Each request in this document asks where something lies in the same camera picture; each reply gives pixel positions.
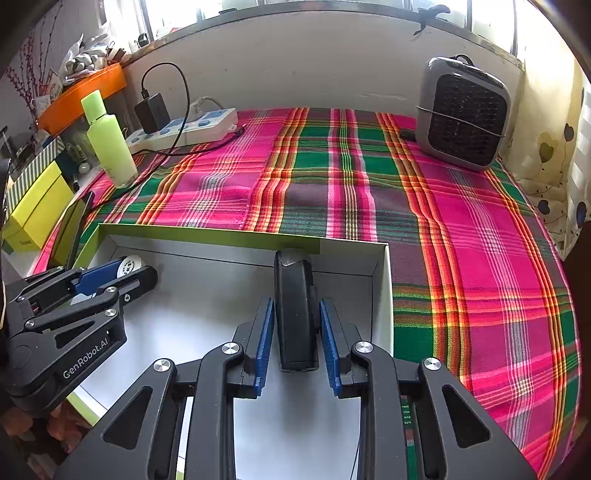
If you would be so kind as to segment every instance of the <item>orange shelf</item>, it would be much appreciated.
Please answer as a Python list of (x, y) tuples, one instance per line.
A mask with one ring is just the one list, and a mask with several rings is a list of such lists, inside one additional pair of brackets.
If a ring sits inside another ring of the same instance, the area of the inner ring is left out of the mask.
[(115, 63), (101, 71), (87, 77), (62, 93), (39, 117), (39, 128), (54, 137), (68, 128), (74, 121), (84, 114), (82, 100), (89, 93), (100, 90), (105, 99), (119, 92), (127, 86), (123, 68)]

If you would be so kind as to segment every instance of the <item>light green bottle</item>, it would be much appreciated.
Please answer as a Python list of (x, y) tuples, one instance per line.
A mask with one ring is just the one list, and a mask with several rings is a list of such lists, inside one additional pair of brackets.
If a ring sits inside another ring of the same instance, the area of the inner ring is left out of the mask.
[(81, 101), (90, 128), (86, 133), (100, 164), (117, 188), (129, 186), (138, 176), (119, 122), (108, 115), (100, 91), (95, 90)]

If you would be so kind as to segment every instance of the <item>black phone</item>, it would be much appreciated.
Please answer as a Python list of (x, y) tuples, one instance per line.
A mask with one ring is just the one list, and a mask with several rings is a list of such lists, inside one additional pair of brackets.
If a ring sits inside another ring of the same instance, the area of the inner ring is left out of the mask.
[(64, 267), (65, 270), (70, 270), (74, 266), (78, 243), (94, 199), (94, 192), (87, 192), (67, 208), (51, 249), (48, 269)]

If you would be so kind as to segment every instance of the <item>bed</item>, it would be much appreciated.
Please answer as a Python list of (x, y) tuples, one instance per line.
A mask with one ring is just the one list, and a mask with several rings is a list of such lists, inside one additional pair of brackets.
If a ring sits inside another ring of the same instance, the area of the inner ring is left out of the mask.
[[(551, 473), (572, 443), (579, 341), (557, 254), (503, 167), (476, 173), (425, 156), (399, 136), (414, 119), (388, 113), (273, 109), (240, 112), (239, 123), (234, 142), (182, 147), (94, 213), (82, 244), (101, 222), (387, 242), (395, 356), (444, 359), (538, 477)], [(160, 158), (135, 161), (148, 171)], [(104, 174), (88, 188), (96, 202), (116, 193)]]

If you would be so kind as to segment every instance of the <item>power strip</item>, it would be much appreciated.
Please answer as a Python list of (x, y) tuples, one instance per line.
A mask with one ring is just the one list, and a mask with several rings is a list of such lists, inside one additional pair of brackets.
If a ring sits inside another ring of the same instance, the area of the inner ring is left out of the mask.
[[(177, 138), (182, 123), (183, 119), (177, 118), (153, 134), (147, 134), (143, 130), (135, 131), (126, 140), (129, 151), (133, 154), (144, 148), (151, 150), (170, 148), (174, 139)], [(177, 147), (221, 140), (228, 133), (236, 130), (237, 125), (238, 114), (235, 108), (208, 112), (193, 122), (187, 122), (178, 139)]]

